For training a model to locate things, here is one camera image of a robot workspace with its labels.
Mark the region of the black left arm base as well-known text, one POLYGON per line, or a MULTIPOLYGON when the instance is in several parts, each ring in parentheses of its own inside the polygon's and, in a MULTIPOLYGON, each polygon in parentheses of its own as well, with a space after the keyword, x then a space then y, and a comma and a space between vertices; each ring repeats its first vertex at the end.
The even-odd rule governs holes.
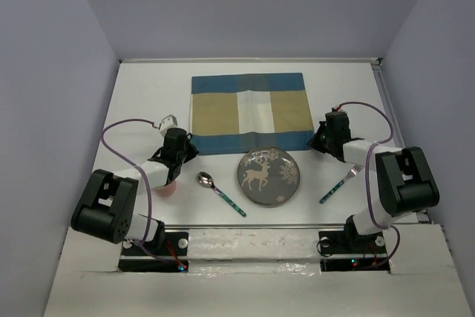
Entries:
POLYGON ((146 242, 143 248, 123 241, 117 269, 120 272, 186 273, 189 271, 189 232, 167 230, 161 246, 146 242))

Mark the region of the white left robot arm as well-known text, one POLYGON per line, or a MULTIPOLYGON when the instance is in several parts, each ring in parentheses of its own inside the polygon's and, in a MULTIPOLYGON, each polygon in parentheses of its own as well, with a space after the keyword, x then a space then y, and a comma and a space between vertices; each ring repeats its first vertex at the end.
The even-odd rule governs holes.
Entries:
POLYGON ((191 138, 181 128, 170 128, 163 146, 143 164, 116 174, 93 171, 73 211, 71 228, 113 244, 130 240, 149 254, 159 252, 166 242, 164 223, 152 219, 150 212, 144 217, 134 212, 137 195, 140 188, 148 195, 171 189, 182 165, 198 154, 191 138))

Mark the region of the blue and tan cloth placemat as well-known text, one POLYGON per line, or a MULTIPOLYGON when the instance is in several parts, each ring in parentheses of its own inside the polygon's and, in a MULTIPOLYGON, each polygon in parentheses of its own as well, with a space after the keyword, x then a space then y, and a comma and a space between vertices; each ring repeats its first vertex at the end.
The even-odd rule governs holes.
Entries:
POLYGON ((315 133, 302 73, 194 76, 190 131, 200 154, 302 151, 315 133))

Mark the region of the grey reindeer plate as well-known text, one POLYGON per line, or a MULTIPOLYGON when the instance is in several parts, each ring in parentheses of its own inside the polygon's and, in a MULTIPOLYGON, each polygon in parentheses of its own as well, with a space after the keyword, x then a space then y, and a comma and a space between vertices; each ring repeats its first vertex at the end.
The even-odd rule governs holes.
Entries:
POLYGON ((301 176, 294 158, 275 147, 257 148, 246 153, 237 167, 242 192, 261 206, 277 207, 297 192, 301 176))

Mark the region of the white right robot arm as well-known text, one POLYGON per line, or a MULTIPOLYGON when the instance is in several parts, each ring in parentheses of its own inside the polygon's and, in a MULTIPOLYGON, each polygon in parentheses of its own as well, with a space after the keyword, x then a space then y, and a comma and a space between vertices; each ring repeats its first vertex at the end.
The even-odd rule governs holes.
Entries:
POLYGON ((364 171, 367 206, 349 216, 343 229, 320 234, 318 250, 325 258, 361 254, 398 219, 439 204, 439 189, 421 148, 353 137, 344 111, 326 113, 309 146, 364 171))

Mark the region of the pink mug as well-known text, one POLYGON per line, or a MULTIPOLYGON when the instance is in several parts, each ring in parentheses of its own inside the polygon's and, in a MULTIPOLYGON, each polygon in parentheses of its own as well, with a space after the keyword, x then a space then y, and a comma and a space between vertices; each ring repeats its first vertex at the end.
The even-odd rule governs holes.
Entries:
POLYGON ((155 188, 154 192, 158 197, 170 197, 174 194, 176 188, 177 188, 177 182, 172 181, 166 186, 155 188))

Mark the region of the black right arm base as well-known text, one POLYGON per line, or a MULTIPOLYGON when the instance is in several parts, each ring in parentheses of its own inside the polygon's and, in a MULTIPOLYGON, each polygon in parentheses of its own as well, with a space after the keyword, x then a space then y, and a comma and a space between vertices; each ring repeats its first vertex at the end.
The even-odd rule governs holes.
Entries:
POLYGON ((322 272, 390 270, 388 262, 382 263, 388 252, 381 232, 350 243, 343 230, 323 230, 315 247, 322 272))

